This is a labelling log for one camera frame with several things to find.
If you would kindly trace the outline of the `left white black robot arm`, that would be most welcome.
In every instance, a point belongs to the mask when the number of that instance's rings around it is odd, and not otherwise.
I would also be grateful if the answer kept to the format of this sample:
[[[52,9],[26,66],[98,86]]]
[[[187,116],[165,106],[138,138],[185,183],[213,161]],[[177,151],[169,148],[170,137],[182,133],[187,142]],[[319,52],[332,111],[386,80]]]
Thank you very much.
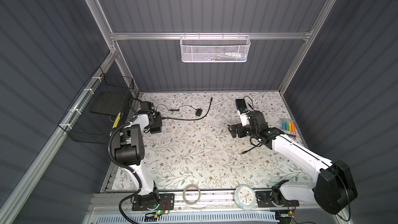
[[[152,102],[137,98],[130,99],[129,106],[134,115],[126,123],[121,122],[121,113],[116,117],[109,135],[108,155],[134,180],[137,193],[131,198],[133,206],[155,209],[159,206],[160,195],[142,162],[145,157],[143,133],[162,132],[161,114]]]

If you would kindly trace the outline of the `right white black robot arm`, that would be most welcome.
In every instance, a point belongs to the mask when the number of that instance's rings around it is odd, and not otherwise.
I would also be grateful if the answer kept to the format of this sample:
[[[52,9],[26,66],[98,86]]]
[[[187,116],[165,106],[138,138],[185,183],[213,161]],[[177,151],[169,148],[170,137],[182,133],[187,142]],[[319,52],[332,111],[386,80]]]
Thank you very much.
[[[327,213],[336,215],[358,197],[349,166],[342,161],[324,158],[294,142],[276,127],[270,128],[260,111],[239,109],[241,123],[230,125],[234,138],[256,140],[254,148],[266,146],[287,157],[313,179],[311,183],[295,183],[283,179],[271,188],[270,199],[275,206],[290,201],[318,204]]]

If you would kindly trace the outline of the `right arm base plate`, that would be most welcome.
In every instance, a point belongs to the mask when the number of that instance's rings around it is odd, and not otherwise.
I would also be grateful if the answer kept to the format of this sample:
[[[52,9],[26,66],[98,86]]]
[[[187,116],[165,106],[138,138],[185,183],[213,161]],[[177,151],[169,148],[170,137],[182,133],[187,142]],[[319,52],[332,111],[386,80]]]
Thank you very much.
[[[256,191],[258,207],[298,207],[296,200],[286,200],[283,195],[274,190]]]

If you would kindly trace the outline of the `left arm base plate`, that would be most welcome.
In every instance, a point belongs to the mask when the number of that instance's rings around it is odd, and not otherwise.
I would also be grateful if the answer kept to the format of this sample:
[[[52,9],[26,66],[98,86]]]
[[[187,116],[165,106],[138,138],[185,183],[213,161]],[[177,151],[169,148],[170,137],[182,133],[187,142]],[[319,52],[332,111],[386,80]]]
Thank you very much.
[[[138,195],[132,200],[132,211],[173,210],[175,194]]]

